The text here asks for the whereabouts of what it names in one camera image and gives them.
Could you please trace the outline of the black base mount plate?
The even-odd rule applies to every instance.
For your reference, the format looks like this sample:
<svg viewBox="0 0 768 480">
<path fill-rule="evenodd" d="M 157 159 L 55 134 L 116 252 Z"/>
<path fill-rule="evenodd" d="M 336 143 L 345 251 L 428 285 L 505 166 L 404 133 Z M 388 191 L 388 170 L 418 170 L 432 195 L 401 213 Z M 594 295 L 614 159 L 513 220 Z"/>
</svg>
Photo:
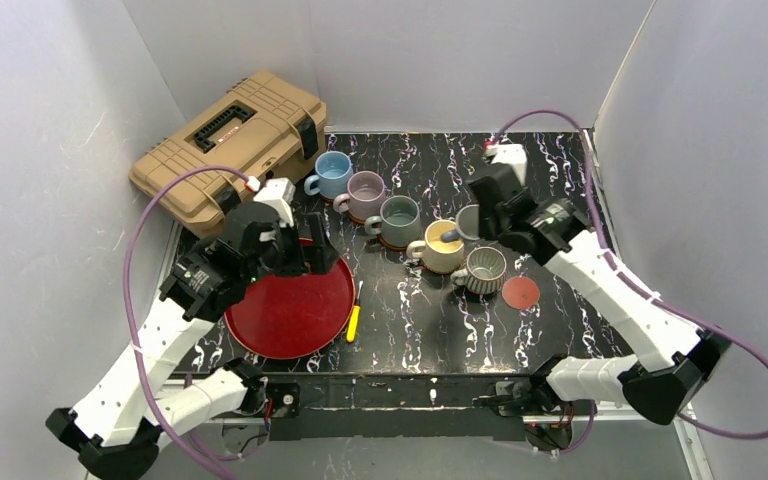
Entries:
<svg viewBox="0 0 768 480">
<path fill-rule="evenodd" d="M 254 391 L 253 414 L 261 418 L 295 418 L 300 413 L 301 390 L 295 382 L 261 384 Z"/>
</svg>

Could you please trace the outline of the red round tray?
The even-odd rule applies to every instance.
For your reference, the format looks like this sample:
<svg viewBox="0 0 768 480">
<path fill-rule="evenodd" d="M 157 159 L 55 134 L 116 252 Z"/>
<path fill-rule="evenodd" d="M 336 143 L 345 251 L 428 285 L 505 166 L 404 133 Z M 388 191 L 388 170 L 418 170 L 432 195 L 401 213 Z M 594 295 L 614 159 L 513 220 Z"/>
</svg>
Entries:
<svg viewBox="0 0 768 480">
<path fill-rule="evenodd" d="M 225 312 L 231 336 L 246 350 L 272 360 L 311 355 L 348 325 L 356 287 L 345 259 L 326 274 L 268 275 L 247 288 Z"/>
</svg>

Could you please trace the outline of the tan plastic toolbox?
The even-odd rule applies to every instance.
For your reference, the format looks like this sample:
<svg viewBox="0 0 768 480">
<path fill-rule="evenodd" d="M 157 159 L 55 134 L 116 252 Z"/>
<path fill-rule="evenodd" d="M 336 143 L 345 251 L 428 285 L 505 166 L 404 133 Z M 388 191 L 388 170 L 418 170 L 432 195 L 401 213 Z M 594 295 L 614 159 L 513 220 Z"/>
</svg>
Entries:
<svg viewBox="0 0 768 480">
<path fill-rule="evenodd" d="M 199 238 L 217 233 L 225 213 L 251 199 L 234 168 L 266 181 L 298 182 L 325 152 L 327 107 L 317 96 L 269 71 L 242 79 L 203 113 L 163 139 L 131 168 L 131 182 L 154 196 L 174 178 L 205 165 L 161 200 Z"/>
</svg>

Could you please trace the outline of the yellow handled screwdriver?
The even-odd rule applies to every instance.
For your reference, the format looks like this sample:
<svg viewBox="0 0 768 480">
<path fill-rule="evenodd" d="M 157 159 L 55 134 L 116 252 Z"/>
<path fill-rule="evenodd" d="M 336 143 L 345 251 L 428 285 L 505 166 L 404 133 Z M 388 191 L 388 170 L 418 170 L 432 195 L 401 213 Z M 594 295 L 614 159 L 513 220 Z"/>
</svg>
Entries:
<svg viewBox="0 0 768 480">
<path fill-rule="evenodd" d="M 357 284 L 357 289 L 355 291 L 354 304 L 353 304 L 353 308 L 352 308 L 352 311 L 348 320 L 347 329 L 346 329 L 346 341 L 348 343 L 353 343 L 357 337 L 357 329 L 358 329 L 359 316 L 361 311 L 361 292 L 363 289 L 363 284 L 364 284 L 364 281 L 360 280 Z"/>
</svg>

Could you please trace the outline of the lilac mug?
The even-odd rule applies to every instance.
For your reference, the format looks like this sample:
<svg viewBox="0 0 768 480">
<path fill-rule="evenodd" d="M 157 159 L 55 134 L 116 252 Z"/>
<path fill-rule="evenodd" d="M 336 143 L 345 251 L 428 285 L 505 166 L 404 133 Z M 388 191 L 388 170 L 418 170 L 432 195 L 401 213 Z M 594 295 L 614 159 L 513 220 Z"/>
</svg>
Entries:
<svg viewBox="0 0 768 480">
<path fill-rule="evenodd" d="M 386 196 L 387 189 L 379 174 L 359 171 L 349 178 L 346 192 L 336 196 L 332 204 L 337 213 L 363 224 L 367 218 L 378 214 Z"/>
</svg>

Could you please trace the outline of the light blue mug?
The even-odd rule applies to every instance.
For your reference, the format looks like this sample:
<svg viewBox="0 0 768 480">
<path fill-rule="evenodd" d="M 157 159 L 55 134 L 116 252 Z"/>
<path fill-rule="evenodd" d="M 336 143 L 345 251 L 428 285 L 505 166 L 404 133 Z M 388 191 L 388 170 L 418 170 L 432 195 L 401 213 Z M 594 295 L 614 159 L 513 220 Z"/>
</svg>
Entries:
<svg viewBox="0 0 768 480">
<path fill-rule="evenodd" d="M 354 174 L 351 158 L 339 151 L 328 151 L 319 156 L 314 173 L 305 179 L 304 192 L 308 196 L 320 196 L 333 201 L 347 191 L 347 184 Z"/>
</svg>

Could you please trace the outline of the ribbed beige mug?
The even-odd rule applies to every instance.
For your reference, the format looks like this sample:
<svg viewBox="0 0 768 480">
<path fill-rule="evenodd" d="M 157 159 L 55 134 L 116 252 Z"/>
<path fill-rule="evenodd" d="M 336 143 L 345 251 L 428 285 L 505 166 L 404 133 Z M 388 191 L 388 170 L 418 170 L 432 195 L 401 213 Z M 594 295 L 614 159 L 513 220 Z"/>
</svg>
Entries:
<svg viewBox="0 0 768 480">
<path fill-rule="evenodd" d="M 450 274 L 456 287 L 463 287 L 477 295 L 499 291 L 507 278 L 507 262 L 504 254 L 492 247 L 479 247 L 466 258 L 461 269 Z"/>
</svg>

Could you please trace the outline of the small white grey mug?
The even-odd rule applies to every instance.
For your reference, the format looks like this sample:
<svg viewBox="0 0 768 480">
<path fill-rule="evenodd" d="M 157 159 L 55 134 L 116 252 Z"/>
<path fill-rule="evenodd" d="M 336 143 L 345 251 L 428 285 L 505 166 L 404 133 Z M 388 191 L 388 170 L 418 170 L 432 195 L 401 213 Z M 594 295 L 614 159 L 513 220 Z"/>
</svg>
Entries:
<svg viewBox="0 0 768 480">
<path fill-rule="evenodd" d="M 455 217 L 455 227 L 444 232 L 440 241 L 453 243 L 457 240 L 476 241 L 480 239 L 479 206 L 470 204 L 463 207 Z"/>
</svg>

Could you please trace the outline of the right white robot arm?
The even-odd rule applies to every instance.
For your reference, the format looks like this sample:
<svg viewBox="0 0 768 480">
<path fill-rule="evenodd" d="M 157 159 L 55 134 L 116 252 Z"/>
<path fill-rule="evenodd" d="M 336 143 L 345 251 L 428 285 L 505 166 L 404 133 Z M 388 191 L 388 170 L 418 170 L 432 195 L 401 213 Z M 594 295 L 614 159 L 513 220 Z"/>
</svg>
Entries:
<svg viewBox="0 0 768 480">
<path fill-rule="evenodd" d="M 555 356 L 529 378 L 524 401 L 548 408 L 577 400 L 631 406 L 669 424 L 707 382 L 730 341 L 657 307 L 611 269 L 587 216 L 567 198 L 536 202 L 513 167 L 489 165 L 468 182 L 479 235 L 529 255 L 579 293 L 631 348 L 614 358 Z"/>
</svg>

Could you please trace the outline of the cream yellow mug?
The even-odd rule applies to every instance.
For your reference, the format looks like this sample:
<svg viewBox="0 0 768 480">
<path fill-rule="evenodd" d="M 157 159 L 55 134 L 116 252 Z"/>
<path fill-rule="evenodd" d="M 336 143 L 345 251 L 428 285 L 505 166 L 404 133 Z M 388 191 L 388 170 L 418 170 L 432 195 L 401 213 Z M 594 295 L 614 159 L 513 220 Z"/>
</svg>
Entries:
<svg viewBox="0 0 768 480">
<path fill-rule="evenodd" d="M 456 223 L 452 220 L 433 221 L 419 240 L 406 247 L 407 256 L 419 260 L 427 270 L 438 274 L 450 274 L 458 270 L 466 257 L 464 242 L 460 239 L 442 241 L 442 235 L 455 228 Z"/>
</svg>

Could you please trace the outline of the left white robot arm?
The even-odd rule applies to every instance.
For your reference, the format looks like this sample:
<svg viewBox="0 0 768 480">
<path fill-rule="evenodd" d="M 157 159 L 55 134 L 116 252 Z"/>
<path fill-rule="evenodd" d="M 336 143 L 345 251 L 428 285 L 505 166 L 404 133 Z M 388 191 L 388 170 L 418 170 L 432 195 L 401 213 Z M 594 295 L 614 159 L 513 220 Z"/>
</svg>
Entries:
<svg viewBox="0 0 768 480">
<path fill-rule="evenodd" d="M 46 420 L 48 430 L 77 453 L 90 474 L 141 478 L 168 444 L 188 449 L 185 434 L 207 420 L 266 408 L 265 375 L 240 358 L 163 399 L 155 393 L 251 286 L 334 268 L 339 255 L 324 217 L 314 212 L 304 221 L 308 239 L 274 207 L 245 203 L 227 214 L 220 232 L 177 259 L 160 286 L 156 312 L 130 323 L 130 343 L 110 370 L 83 399 L 54 410 Z"/>
</svg>

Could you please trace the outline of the dark grey mug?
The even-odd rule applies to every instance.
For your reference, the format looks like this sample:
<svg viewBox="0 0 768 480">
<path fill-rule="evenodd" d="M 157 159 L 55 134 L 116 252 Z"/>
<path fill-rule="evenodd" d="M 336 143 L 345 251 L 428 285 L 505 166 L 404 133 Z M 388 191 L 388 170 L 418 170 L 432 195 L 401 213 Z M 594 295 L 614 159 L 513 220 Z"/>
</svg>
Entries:
<svg viewBox="0 0 768 480">
<path fill-rule="evenodd" d="M 423 235 L 419 205 L 407 196 L 390 197 L 377 215 L 365 220 L 364 230 L 368 235 L 377 236 L 387 248 L 405 250 Z"/>
</svg>

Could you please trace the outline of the red apple coaster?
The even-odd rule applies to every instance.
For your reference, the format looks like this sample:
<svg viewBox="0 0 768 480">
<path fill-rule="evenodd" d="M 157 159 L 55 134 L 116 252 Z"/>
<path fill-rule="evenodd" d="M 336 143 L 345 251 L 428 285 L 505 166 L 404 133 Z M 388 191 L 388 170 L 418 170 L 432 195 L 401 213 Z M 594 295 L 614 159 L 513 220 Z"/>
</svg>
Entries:
<svg viewBox="0 0 768 480">
<path fill-rule="evenodd" d="M 502 299 L 512 309 L 527 310 L 539 302 L 540 289 L 528 277 L 511 277 L 502 287 Z"/>
</svg>

